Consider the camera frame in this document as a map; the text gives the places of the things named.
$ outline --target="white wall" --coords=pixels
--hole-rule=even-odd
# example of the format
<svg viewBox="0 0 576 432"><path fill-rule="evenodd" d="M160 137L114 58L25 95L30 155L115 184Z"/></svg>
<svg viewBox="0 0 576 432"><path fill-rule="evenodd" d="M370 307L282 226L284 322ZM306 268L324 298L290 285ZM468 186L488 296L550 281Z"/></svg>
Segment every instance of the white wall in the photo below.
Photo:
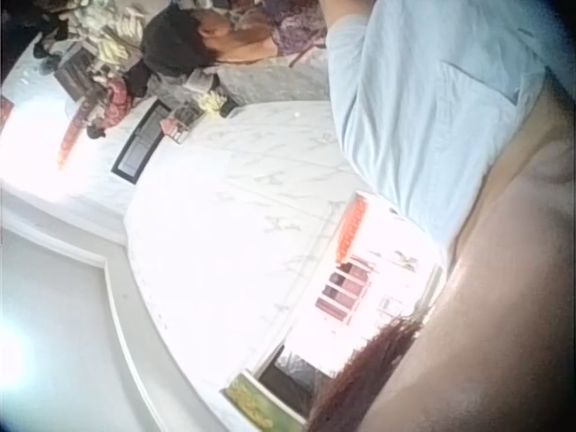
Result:
<svg viewBox="0 0 576 432"><path fill-rule="evenodd" d="M221 388L259 365L365 188L328 102L253 104L203 118L181 145L162 142L126 213L128 248L192 383Z"/></svg>
<svg viewBox="0 0 576 432"><path fill-rule="evenodd" d="M23 368L0 417L21 432L158 430L123 359L103 270L3 234L0 326L22 343Z"/></svg>
<svg viewBox="0 0 576 432"><path fill-rule="evenodd" d="M233 422L246 426L248 421L235 410L216 417L204 398L216 397L217 393L202 389L201 396L200 389L185 379L150 319L122 246L50 216L34 207L34 202L23 201L6 190L0 189L0 194L0 222L5 230L103 270L113 326L124 361L160 430L223 432L227 430L220 420L224 415L227 425ZM251 429L234 426L228 430Z"/></svg>

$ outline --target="window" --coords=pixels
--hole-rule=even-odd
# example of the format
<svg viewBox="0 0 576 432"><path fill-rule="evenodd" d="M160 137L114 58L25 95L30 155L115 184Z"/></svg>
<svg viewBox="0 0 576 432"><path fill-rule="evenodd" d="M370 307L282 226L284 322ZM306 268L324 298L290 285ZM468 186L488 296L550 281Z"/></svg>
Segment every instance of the window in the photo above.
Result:
<svg viewBox="0 0 576 432"><path fill-rule="evenodd" d="M160 121L170 114L170 109L160 101L154 102L144 119L132 133L112 167L112 172L133 185L138 182L158 144L164 138Z"/></svg>
<svg viewBox="0 0 576 432"><path fill-rule="evenodd" d="M367 267L361 260L353 257L355 263L338 265L324 285L321 295L316 299L316 307L338 321L347 322L354 311L368 282Z"/></svg>

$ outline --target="hanging item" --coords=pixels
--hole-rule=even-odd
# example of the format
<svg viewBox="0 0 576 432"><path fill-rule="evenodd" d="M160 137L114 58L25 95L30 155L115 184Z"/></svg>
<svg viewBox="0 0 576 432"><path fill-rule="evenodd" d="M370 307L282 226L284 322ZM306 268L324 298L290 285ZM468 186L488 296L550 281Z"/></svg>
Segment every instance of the hanging item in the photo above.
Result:
<svg viewBox="0 0 576 432"><path fill-rule="evenodd" d="M58 152L58 169L64 169L66 162L68 161L68 156L70 151L78 141L80 133L85 127L85 122L88 120L90 113L98 105L98 93L99 89L95 87L93 90L88 92L84 97L84 100L80 104L80 107L74 114L74 117L66 129L62 143L60 144L60 150Z"/></svg>
<svg viewBox="0 0 576 432"><path fill-rule="evenodd" d="M342 228L340 230L340 237L338 239L338 246L336 251L337 264L345 263L350 254L352 245L356 238L356 234L360 229L360 224L368 208L368 201L361 195L356 195L356 198L344 218Z"/></svg>
<svg viewBox="0 0 576 432"><path fill-rule="evenodd" d="M178 144L182 144L194 124L204 115L196 102L188 101L175 108L160 122L162 131Z"/></svg>

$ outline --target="dark hair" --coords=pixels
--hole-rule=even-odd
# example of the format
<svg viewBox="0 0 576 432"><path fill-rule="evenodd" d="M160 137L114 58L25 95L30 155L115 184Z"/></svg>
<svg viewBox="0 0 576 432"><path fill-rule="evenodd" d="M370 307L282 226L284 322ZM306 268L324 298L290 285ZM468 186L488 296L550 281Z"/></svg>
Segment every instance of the dark hair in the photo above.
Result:
<svg viewBox="0 0 576 432"><path fill-rule="evenodd" d="M189 76L196 68L212 66L216 55L204 45L199 25L190 11L171 4L144 28L140 44L144 63L167 77Z"/></svg>
<svg viewBox="0 0 576 432"><path fill-rule="evenodd" d="M90 138L91 140L98 140L99 138L106 136L103 128L99 128L97 126L94 126L93 124L88 125L88 127L86 128L86 134L88 135L88 138Z"/></svg>
<svg viewBox="0 0 576 432"><path fill-rule="evenodd" d="M356 431L419 329L413 319L395 319L356 352L314 401L306 430Z"/></svg>

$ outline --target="black hair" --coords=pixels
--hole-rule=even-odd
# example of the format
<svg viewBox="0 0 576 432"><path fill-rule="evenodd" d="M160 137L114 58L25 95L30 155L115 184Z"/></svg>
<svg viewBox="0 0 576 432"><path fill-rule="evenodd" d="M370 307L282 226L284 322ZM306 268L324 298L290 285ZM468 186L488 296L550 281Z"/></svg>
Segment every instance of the black hair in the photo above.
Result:
<svg viewBox="0 0 576 432"><path fill-rule="evenodd" d="M88 127L86 128L86 134L88 135L88 138L91 140L98 140L99 138L103 138L106 136L103 128L98 128L93 124L88 125Z"/></svg>
<svg viewBox="0 0 576 432"><path fill-rule="evenodd" d="M140 44L144 63L167 77L189 76L197 68L214 65L216 54L204 45L199 26L190 11L171 4L144 28Z"/></svg>

